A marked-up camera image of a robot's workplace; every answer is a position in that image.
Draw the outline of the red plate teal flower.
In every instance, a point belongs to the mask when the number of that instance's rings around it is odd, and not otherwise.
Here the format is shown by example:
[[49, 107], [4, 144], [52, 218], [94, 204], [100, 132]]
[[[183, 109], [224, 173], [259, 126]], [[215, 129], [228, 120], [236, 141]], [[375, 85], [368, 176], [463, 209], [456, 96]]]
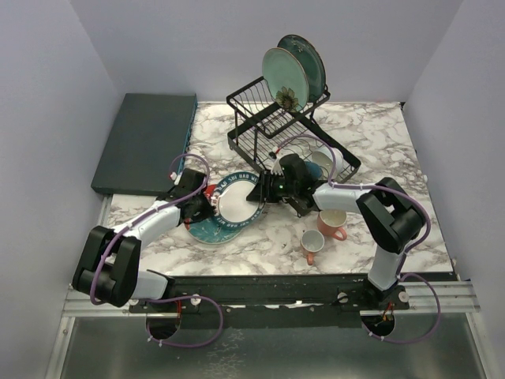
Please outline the red plate teal flower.
[[214, 215], [199, 222], [186, 224], [186, 230], [201, 243], [209, 245], [219, 245], [231, 241], [236, 238], [244, 228], [230, 229], [224, 227], [217, 221], [219, 211], [217, 210], [217, 195], [214, 195], [216, 184], [209, 185], [204, 191], [205, 197], [210, 201], [213, 206]]

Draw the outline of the teal patterned bottom plate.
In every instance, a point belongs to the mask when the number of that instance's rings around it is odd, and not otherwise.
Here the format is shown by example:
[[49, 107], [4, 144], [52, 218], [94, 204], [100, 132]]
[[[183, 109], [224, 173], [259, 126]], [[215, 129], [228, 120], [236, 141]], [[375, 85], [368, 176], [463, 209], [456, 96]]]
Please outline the teal patterned bottom plate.
[[264, 204], [247, 201], [259, 177], [248, 171], [237, 171], [224, 177], [211, 195], [215, 207], [215, 222], [225, 229], [236, 230], [247, 227], [263, 212]]

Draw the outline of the black wire dish rack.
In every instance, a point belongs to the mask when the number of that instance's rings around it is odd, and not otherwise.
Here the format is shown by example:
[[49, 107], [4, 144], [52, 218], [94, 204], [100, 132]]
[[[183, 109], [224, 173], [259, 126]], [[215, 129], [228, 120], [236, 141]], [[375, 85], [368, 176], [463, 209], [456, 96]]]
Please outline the black wire dish rack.
[[269, 170], [274, 160], [270, 152], [288, 140], [282, 151], [296, 153], [309, 159], [313, 152], [328, 143], [343, 155], [343, 164], [334, 180], [347, 182], [361, 166], [361, 161], [330, 135], [323, 131], [314, 118], [315, 110], [326, 103], [330, 92], [314, 103], [307, 103], [302, 111], [283, 110], [271, 97], [267, 82], [262, 77], [227, 96], [226, 102], [234, 109], [234, 128], [228, 132], [230, 149], [234, 150], [254, 171]]

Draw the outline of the printed salmon coffee mug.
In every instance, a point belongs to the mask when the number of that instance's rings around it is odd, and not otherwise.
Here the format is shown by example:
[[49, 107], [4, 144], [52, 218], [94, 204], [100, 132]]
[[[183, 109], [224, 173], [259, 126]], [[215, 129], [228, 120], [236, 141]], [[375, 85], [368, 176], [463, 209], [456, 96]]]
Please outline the printed salmon coffee mug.
[[313, 265], [314, 257], [324, 247], [324, 236], [318, 230], [307, 230], [301, 236], [301, 251], [308, 265]]

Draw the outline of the white bowl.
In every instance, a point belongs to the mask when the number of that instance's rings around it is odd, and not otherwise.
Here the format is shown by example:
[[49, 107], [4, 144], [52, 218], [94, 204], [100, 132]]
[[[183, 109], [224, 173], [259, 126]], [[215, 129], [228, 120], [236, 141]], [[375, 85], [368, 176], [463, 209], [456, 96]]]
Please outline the white bowl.
[[336, 179], [344, 171], [344, 159], [343, 154], [337, 148], [332, 148], [331, 150], [332, 152], [327, 147], [321, 146], [312, 153], [311, 160], [321, 167], [323, 174], [327, 177], [331, 173], [333, 158], [335, 158], [336, 165], [333, 179]]

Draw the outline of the plain pink mug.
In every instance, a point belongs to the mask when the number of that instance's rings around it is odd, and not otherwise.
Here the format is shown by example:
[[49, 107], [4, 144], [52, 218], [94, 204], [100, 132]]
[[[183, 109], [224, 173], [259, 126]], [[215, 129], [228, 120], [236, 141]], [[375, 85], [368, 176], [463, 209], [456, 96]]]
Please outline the plain pink mug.
[[339, 241], [347, 239], [347, 233], [344, 226], [347, 221], [347, 214], [341, 210], [320, 211], [317, 217], [317, 229], [327, 237], [335, 238]]

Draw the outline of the orange plate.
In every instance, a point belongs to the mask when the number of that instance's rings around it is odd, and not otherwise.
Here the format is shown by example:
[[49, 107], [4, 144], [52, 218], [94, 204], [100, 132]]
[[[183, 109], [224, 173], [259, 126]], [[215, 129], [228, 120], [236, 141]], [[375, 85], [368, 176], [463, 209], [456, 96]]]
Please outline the orange plate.
[[272, 99], [284, 111], [299, 112], [309, 99], [309, 82], [301, 63], [287, 50], [269, 49], [262, 61], [262, 75]]

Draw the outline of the blue glazed floral plate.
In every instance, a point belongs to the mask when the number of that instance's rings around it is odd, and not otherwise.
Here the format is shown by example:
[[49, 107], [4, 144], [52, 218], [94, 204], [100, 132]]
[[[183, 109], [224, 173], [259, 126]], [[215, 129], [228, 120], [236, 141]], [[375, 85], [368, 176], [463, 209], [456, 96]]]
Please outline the blue glazed floral plate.
[[326, 86], [326, 70], [316, 48], [304, 37], [286, 35], [277, 44], [289, 51], [302, 65], [309, 83], [310, 103], [315, 103], [323, 95]]

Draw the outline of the dark bowl beige inside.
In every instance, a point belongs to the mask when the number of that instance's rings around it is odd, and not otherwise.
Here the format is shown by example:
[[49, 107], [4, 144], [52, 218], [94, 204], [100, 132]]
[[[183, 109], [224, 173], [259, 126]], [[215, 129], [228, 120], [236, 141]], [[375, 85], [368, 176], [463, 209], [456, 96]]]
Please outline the dark bowl beige inside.
[[318, 164], [314, 162], [305, 161], [305, 166], [311, 177], [314, 178], [315, 180], [319, 179], [323, 175], [323, 171]]

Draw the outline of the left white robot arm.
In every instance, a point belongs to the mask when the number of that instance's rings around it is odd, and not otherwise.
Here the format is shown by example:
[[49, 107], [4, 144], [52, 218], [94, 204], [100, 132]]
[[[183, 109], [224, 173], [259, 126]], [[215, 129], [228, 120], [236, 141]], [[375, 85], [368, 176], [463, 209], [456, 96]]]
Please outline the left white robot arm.
[[91, 229], [72, 279], [72, 288], [90, 297], [92, 304], [124, 306], [130, 300], [148, 300], [159, 312], [175, 300], [170, 278], [140, 270], [140, 253], [166, 232], [183, 223], [200, 222], [214, 209], [204, 194], [208, 175], [184, 169], [178, 184], [153, 204], [116, 227]]

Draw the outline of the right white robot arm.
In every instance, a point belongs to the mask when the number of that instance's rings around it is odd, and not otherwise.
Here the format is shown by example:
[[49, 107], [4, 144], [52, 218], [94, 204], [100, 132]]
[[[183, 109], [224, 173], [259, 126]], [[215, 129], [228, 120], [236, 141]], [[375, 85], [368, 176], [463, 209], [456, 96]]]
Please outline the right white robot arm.
[[302, 215], [344, 211], [365, 221], [376, 244], [372, 267], [365, 281], [365, 304], [378, 310], [391, 301], [406, 254], [431, 231], [425, 208], [405, 193], [393, 178], [376, 184], [345, 185], [315, 179], [296, 154], [277, 160], [278, 171], [263, 171], [246, 200], [256, 203], [287, 201]]

